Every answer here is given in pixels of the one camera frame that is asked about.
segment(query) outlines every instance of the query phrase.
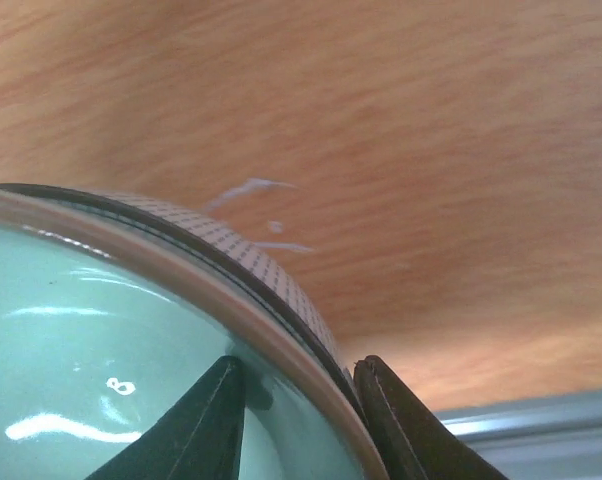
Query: dotted pattern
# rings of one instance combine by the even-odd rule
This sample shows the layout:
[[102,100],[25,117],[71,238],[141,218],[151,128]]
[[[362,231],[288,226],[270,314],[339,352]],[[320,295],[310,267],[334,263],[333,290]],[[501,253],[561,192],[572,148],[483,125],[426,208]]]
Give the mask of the dotted pattern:
[[[232,258],[235,262],[239,263],[257,279],[263,282],[268,288],[274,291],[278,297],[284,300],[288,306],[290,306],[290,308],[292,308],[292,310],[299,315],[303,322],[308,325],[310,330],[325,346],[328,352],[335,358],[337,363],[339,365],[343,365],[343,362],[340,361],[340,357],[336,348],[336,342],[332,332],[328,329],[325,321],[314,307],[306,293],[271,257],[257,248],[252,242],[244,239],[239,234],[232,231],[225,223],[213,220],[205,215],[199,214],[187,208],[139,195],[95,190],[91,190],[89,193],[125,203],[129,206],[143,210],[151,215],[161,217],[162,219],[171,222],[184,230],[187,230],[192,235],[199,237],[206,243]],[[79,206],[74,203],[57,203],[65,204],[66,206],[75,209],[80,208],[88,213],[96,213],[99,216],[115,221],[117,224],[123,223],[136,231],[142,230],[144,232],[148,232],[153,237],[166,237],[163,238],[166,242],[170,244],[175,243],[174,239],[171,239],[165,234],[155,231],[150,232],[149,230],[153,229],[150,229],[147,225],[131,221],[127,218],[121,218],[115,213],[101,210],[93,211],[97,209]],[[178,247],[181,250],[191,251],[191,249],[186,245],[178,245]],[[235,278],[231,278],[231,280],[235,283],[241,283]],[[250,290],[245,285],[241,285],[241,287],[244,290]],[[303,344],[304,342],[292,331],[292,329],[285,325],[282,319],[278,318],[278,320],[279,323],[282,323],[286,330],[291,333],[302,346],[305,347]]]

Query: wooden table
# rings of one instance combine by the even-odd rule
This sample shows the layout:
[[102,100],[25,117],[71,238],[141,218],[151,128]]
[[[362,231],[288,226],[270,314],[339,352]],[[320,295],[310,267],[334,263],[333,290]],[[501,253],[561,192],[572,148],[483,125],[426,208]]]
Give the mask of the wooden table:
[[0,0],[0,181],[249,178],[296,188],[212,214],[312,249],[271,253],[348,360],[437,409],[602,387],[602,1]]

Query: bowl rim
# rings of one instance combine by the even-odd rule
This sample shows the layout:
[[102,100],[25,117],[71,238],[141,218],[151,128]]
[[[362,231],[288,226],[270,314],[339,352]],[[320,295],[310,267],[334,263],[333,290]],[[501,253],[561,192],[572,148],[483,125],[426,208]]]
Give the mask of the bowl rim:
[[303,392],[343,436],[368,480],[388,480],[361,418],[325,370],[283,327],[209,272],[116,225],[15,193],[0,191],[0,226],[97,256],[203,310]]

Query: white scratch mark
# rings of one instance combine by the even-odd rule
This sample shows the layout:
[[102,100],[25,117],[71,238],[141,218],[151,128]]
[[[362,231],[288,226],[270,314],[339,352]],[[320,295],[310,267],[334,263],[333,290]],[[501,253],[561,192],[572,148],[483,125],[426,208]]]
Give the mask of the white scratch mark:
[[272,233],[283,233],[283,224],[281,222],[270,220],[268,222],[268,227],[270,227]]
[[300,253],[314,252],[313,248],[305,247],[298,243],[254,242],[254,244],[259,248],[279,248],[281,250],[291,250]]
[[263,178],[249,178],[243,185],[226,190],[214,200],[205,204],[201,211],[210,213],[233,198],[240,197],[241,195],[249,195],[256,190],[265,190],[273,187],[297,188],[296,185],[292,185],[291,183],[275,182]]

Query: wood grain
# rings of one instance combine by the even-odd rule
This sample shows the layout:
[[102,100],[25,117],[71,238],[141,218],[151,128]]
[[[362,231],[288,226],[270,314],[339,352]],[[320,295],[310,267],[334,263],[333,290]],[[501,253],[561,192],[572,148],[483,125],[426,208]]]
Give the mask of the wood grain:
[[[433,408],[602,387],[602,0],[0,0],[0,181],[198,208]],[[280,221],[284,231],[268,230]]]

